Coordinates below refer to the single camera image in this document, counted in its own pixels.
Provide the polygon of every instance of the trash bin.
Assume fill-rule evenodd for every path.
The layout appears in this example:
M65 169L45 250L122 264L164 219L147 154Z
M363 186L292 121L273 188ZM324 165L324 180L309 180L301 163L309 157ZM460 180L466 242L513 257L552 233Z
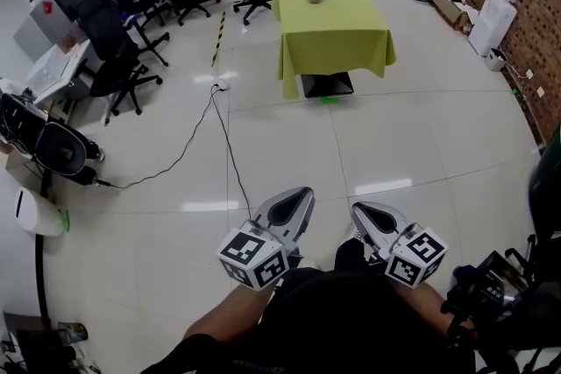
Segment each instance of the trash bin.
M63 228L60 211L47 199L20 187L14 204L16 221L25 230L42 236L59 236Z
M561 231L559 192L561 192L561 133L560 127L545 148L529 183L529 207L537 239L549 240Z

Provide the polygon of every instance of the white cube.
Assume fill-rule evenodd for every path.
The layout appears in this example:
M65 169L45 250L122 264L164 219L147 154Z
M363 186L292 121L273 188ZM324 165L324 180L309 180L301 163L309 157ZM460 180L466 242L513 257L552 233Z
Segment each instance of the white cube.
M386 276L415 288L437 270L447 250L446 243L427 228L395 249L387 263Z
M233 229L218 248L226 273L237 282L259 291L288 271L281 243L241 229Z

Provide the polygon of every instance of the chair seat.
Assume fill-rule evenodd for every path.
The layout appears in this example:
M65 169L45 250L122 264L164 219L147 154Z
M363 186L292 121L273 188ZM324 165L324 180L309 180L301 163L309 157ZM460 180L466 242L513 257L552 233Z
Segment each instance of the chair seat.
M91 84L89 94L92 97L105 97L123 90L135 66L122 59L103 63Z

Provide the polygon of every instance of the cardboard box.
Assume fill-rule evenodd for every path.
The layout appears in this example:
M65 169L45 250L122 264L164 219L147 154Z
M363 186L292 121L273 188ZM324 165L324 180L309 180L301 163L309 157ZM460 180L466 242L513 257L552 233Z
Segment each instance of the cardboard box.
M462 30L466 24L470 24L467 12L462 11L452 0L432 0L440 15L446 19L455 30Z

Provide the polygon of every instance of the white trash can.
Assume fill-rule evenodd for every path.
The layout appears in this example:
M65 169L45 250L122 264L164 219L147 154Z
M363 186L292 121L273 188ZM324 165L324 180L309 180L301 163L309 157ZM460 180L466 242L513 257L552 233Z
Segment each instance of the white trash can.
M16 191L14 215L23 229L34 234L62 234L60 211L50 201L26 188L20 187Z

